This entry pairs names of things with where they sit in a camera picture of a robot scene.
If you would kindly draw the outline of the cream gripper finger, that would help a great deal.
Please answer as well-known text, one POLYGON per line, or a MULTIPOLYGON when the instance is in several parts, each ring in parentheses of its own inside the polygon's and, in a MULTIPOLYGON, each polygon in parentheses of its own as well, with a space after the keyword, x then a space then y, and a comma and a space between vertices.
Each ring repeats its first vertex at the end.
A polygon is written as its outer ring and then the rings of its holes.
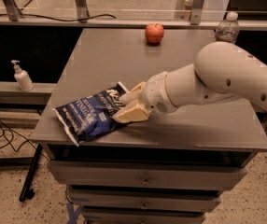
POLYGON ((134 100, 140 100, 141 99, 141 93, 145 86, 146 82, 142 81, 138 85, 136 85, 134 88, 132 88, 130 91, 123 94, 119 100, 124 104, 128 105, 130 102, 134 100))
POLYGON ((149 118, 149 112, 145 104, 139 100, 133 100, 113 115, 113 119, 119 123, 145 121, 149 118))

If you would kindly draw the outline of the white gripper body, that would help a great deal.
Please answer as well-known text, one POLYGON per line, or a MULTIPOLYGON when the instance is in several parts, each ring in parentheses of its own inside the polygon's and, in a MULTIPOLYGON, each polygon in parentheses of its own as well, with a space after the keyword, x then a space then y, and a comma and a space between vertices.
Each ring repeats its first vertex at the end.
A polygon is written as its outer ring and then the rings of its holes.
POLYGON ((141 101, 156 115, 166 115, 177 111, 170 101, 165 85, 168 73, 162 72, 151 77, 141 91, 141 101))

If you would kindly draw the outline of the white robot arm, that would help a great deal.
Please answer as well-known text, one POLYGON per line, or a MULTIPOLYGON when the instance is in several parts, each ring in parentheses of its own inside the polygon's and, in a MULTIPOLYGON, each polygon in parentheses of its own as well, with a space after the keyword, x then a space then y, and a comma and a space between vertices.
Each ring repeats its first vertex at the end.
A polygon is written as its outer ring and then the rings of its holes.
POLYGON ((267 65, 232 43, 203 47, 194 63, 162 72, 120 97, 124 107, 113 119, 144 121, 184 105, 206 105, 245 98, 267 111, 267 65))

